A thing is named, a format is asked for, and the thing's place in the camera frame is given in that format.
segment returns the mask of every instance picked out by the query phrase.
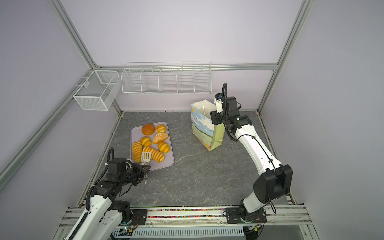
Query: divided wire basket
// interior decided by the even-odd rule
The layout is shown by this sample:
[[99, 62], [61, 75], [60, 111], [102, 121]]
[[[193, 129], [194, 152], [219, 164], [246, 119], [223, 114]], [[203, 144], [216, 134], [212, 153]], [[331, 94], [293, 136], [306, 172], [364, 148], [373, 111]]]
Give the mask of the divided wire basket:
[[73, 97], [83, 110], [108, 111], [120, 87], [117, 71], [94, 70]]
[[210, 64], [126, 66], [121, 73], [126, 94], [211, 93]]

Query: pink tray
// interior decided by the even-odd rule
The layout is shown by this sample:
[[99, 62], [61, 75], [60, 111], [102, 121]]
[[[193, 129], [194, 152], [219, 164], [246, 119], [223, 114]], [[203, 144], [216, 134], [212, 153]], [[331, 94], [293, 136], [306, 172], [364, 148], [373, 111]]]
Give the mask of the pink tray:
[[[160, 125], [160, 124], [163, 124], [166, 128], [167, 128], [167, 131], [166, 133], [169, 135], [169, 131], [168, 131], [168, 125], [166, 122], [157, 122], [157, 123], [152, 123], [155, 128]], [[140, 141], [140, 139], [142, 137], [149, 137], [151, 139], [151, 142], [153, 140], [153, 137], [156, 135], [156, 131], [154, 134], [150, 135], [150, 136], [146, 136], [144, 135], [142, 132], [141, 132], [141, 128], [142, 126], [140, 127], [134, 127], [132, 128], [131, 130], [131, 159], [133, 159], [133, 155], [132, 155], [132, 144], [134, 142], [137, 142], [137, 141]], [[170, 167], [172, 166], [172, 164], [175, 162], [174, 158], [173, 158], [173, 152], [172, 152], [172, 145], [170, 144], [170, 137], [168, 137], [164, 142], [166, 142], [170, 148], [170, 151], [167, 152], [167, 153], [163, 153], [165, 155], [165, 159], [164, 161], [158, 163], [154, 160], [150, 160], [149, 162], [149, 165], [151, 166], [150, 168], [150, 171], [153, 171], [153, 170], [158, 170], [158, 169], [162, 169], [162, 168], [165, 168], [165, 167]], [[151, 148], [154, 148], [156, 150], [159, 150], [159, 148], [157, 147], [157, 144], [153, 144], [151, 145]]]

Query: bread roll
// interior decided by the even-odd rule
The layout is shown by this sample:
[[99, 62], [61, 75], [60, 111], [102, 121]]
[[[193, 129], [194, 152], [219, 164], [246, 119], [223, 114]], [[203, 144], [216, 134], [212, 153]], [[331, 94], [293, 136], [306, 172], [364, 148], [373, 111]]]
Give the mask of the bread roll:
[[163, 125], [163, 124], [160, 124], [156, 127], [156, 133], [159, 133], [159, 132], [166, 132], [167, 129], [166, 127]]
[[155, 132], [155, 126], [153, 124], [147, 123], [141, 128], [141, 132], [144, 135], [152, 135]]
[[153, 137], [153, 144], [158, 144], [159, 142], [164, 142], [168, 138], [168, 134], [165, 132], [159, 132]]
[[143, 152], [143, 146], [141, 142], [137, 141], [132, 144], [132, 156], [133, 161], [139, 163], [141, 162], [141, 153]]
[[162, 161], [164, 161], [164, 159], [165, 159], [164, 154], [162, 154], [162, 153], [159, 152], [158, 150], [153, 149], [153, 148], [148, 147], [148, 146], [144, 147], [143, 152], [151, 152], [151, 153], [152, 153], [151, 158], [152, 158], [154, 161], [156, 161], [156, 162], [162, 162]]
[[159, 148], [159, 151], [163, 152], [163, 153], [167, 153], [170, 151], [170, 147], [165, 142], [159, 143], [159, 145], [157, 147]]
[[152, 145], [152, 143], [151, 143], [151, 139], [149, 138], [149, 137], [142, 137], [141, 139], [140, 139], [140, 142], [141, 142], [141, 144], [145, 147], [145, 146], [151, 146]]

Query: wire basket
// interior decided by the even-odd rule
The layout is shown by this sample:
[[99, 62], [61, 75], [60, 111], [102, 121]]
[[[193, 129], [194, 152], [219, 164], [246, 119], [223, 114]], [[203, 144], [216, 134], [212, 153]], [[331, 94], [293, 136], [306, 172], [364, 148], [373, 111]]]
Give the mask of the wire basket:
[[73, 97], [83, 110], [108, 111], [120, 87], [117, 71], [94, 70]]
[[211, 93], [210, 65], [129, 66], [121, 73], [126, 94]]

